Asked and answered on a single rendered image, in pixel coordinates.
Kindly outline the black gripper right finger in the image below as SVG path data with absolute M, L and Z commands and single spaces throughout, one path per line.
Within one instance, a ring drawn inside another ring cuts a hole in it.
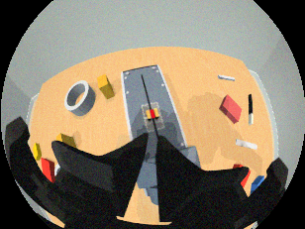
M 155 151 L 159 222 L 171 222 L 173 215 L 189 205 L 198 193 L 242 182 L 248 167 L 204 171 L 190 162 L 165 137 L 157 137 Z

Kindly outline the grey ring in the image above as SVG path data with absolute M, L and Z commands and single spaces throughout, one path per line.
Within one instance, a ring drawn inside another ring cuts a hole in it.
M 55 175 L 57 175 L 57 172 L 60 172 L 60 166 L 59 166 L 59 164 L 56 164 L 56 167 L 53 168 L 53 169 L 55 170 L 55 172 L 53 172 L 53 173 L 55 173 Z
M 81 93 L 84 93 L 83 98 L 75 105 L 75 101 Z M 81 81 L 73 83 L 67 93 L 65 93 L 64 107 L 71 111 L 72 114 L 76 114 L 77 117 L 83 117 L 95 105 L 95 97 L 96 93 L 92 90 L 92 87 L 88 85 L 87 81 L 81 79 Z

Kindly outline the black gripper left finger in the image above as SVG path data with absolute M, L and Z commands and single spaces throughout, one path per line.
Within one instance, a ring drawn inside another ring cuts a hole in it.
M 60 169 L 107 190 L 117 217 L 125 218 L 148 141 L 149 134 L 144 133 L 128 145 L 100 156 L 77 150 L 61 141 L 53 141 L 51 146 Z

